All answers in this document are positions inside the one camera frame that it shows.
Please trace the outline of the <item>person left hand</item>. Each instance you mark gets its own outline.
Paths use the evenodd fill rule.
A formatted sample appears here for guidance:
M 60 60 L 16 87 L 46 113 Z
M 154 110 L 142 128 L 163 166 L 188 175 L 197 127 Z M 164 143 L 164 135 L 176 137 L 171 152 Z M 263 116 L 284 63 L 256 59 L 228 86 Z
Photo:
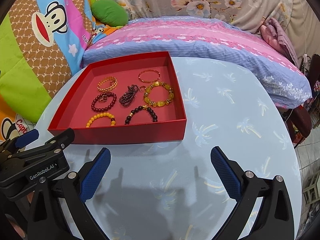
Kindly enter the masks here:
M 33 196 L 34 191 L 15 202 L 5 200 L 5 215 L 22 239 L 27 239 L 27 219 Z

